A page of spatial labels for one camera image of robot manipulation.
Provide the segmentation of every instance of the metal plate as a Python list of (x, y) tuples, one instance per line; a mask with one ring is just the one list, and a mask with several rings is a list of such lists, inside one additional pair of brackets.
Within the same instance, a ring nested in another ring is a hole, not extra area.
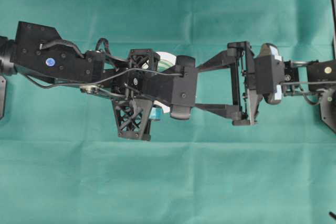
[(0, 76), (0, 119), (5, 115), (6, 84), (6, 79)]
[(321, 120), (336, 133), (336, 86), (329, 88), (320, 104)]

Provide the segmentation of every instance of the green fabric backdrop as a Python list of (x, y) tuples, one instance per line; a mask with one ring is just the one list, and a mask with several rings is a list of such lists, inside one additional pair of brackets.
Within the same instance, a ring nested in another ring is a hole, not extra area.
[[(19, 20), (82, 51), (106, 37), (123, 58), (153, 48), (198, 64), (248, 40), (285, 60), (332, 59), (330, 0), (0, 0), (0, 35)], [(336, 137), (303, 98), (263, 102), (253, 127), (165, 115), (148, 143), (117, 138), (107, 100), (7, 80), (0, 223), (333, 223)], [(197, 102), (230, 98), (228, 71), (200, 75)]]

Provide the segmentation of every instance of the black cable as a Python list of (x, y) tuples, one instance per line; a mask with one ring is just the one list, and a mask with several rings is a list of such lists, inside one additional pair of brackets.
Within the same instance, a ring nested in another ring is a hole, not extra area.
[(102, 82), (112, 80), (112, 79), (114, 79), (114, 78), (116, 78), (118, 76), (121, 76), (121, 75), (123, 75), (123, 74), (125, 74), (127, 72), (131, 72), (131, 71), (143, 71), (143, 72), (149, 72), (149, 73), (156, 73), (156, 74), (160, 74), (162, 76), (182, 76), (181, 73), (162, 73), (162, 72), (157, 72), (157, 71), (149, 70), (149, 69), (130, 68), (130, 69), (127, 69), (127, 70), (125, 70), (125, 71), (123, 71), (121, 73), (117, 73), (114, 76), (110, 76), (110, 77), (107, 77), (105, 79), (102, 79), (102, 80), (99, 80), (99, 81), (95, 81), (95, 82), (88, 82), (88, 83), (85, 83), (85, 82), (61, 82), (61, 83), (52, 84), (52, 85), (49, 85), (49, 86), (44, 86), (44, 85), (41, 85), (38, 82), (34, 81), (28, 75), (26, 75), (26, 74), (22, 74), (22, 75), (24, 77), (26, 77), (33, 84), (39, 86), (40, 88), (51, 89), (51, 88), (54, 88), (54, 87), (57, 87), (57, 86), (68, 86), (68, 87), (71, 87), (71, 86), (81, 86), (81, 85), (97, 85), (97, 84), (100, 84)]
[(333, 218), (334, 220), (336, 220), (336, 215), (333, 212), (329, 212), (329, 215), (331, 218)]
[[(304, 92), (304, 89), (301, 87), (301, 85), (299, 85), (299, 89), (301, 90), (301, 92)], [(307, 97), (306, 94), (302, 93), (302, 96), (303, 98), (305, 99), (305, 101), (309, 104), (309, 105), (312, 105), (312, 106), (315, 106), (315, 105), (319, 105), (322, 101), (322, 95), (318, 95), (319, 97), (319, 100), (317, 102), (313, 102), (311, 100), (309, 100), (309, 98)]]
[(112, 55), (111, 52), (110, 52), (110, 46), (109, 46), (109, 41), (105, 38), (100, 38), (98, 41), (97, 41), (97, 44), (96, 44), (96, 51), (99, 50), (99, 47), (101, 44), (104, 44), (104, 49), (105, 49), (105, 52), (108, 53), (109, 55)]
[(101, 87), (97, 87), (97, 88), (98, 88), (99, 91), (104, 92), (104, 93), (106, 93), (106, 94), (108, 94), (108, 95), (110, 95), (110, 96), (112, 96), (112, 97), (118, 97), (118, 98), (124, 98), (124, 97), (125, 97), (124, 94), (112, 93), (112, 92), (110, 92), (110, 91), (107, 91), (107, 90), (105, 90), (105, 89), (102, 89)]
[(336, 84), (336, 81), (295, 81), (295, 82), (281, 83), (282, 86), (300, 85), (300, 84), (308, 84), (308, 85)]
[(40, 50), (44, 50), (44, 49), (48, 49), (50, 47), (56, 46), (56, 45), (62, 45), (62, 46), (66, 46), (66, 47), (71, 47), (75, 50), (75, 52), (84, 59), (83, 54), (80, 52), (79, 48), (77, 47), (77, 45), (75, 43), (72, 43), (71, 41), (68, 40), (64, 40), (64, 39), (55, 39), (53, 41), (50, 41), (48, 43), (45, 44), (41, 44), (40, 45)]

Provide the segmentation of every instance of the black bracket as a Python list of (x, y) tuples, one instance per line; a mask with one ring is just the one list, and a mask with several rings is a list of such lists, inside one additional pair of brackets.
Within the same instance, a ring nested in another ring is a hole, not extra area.
[(3, 76), (0, 76), (0, 119), (5, 115), (6, 86), (6, 79)]

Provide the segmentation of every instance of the blue sticker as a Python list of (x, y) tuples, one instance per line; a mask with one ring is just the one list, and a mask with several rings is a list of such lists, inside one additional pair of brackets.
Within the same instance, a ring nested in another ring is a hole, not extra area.
[(47, 66), (49, 66), (49, 67), (53, 67), (54, 65), (55, 65), (55, 60), (53, 59), (53, 58), (48, 58), (47, 60), (46, 60), (46, 64), (47, 64)]

